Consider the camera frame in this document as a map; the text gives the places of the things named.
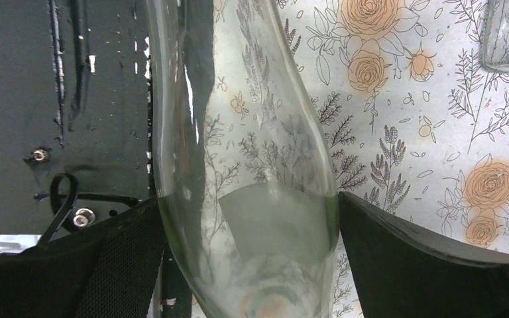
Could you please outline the clear glass wine bottle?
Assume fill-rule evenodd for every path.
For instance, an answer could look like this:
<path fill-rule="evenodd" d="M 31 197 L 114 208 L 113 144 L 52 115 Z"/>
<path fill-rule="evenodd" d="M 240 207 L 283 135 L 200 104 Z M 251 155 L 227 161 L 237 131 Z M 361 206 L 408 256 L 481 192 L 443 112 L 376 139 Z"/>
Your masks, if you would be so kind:
<path fill-rule="evenodd" d="M 323 132 L 274 1 L 148 1 L 154 174 L 206 317 L 330 317 L 339 236 Z"/>

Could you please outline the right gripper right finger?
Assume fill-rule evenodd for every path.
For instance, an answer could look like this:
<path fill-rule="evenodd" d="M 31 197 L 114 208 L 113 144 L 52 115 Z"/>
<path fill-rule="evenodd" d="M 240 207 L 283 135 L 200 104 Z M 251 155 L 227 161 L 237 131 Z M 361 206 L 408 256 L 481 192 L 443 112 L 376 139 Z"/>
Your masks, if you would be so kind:
<path fill-rule="evenodd" d="M 349 192 L 338 198 L 365 317 L 509 317 L 509 254 L 445 237 Z"/>

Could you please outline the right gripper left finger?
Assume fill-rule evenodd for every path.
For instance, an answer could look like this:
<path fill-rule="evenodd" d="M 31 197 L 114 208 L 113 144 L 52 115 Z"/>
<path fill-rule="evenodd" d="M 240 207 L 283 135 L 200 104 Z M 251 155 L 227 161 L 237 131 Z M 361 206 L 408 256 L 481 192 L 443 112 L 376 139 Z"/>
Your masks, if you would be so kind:
<path fill-rule="evenodd" d="M 146 317 L 166 242 L 155 198 L 19 254 L 0 254 L 0 317 Z"/>

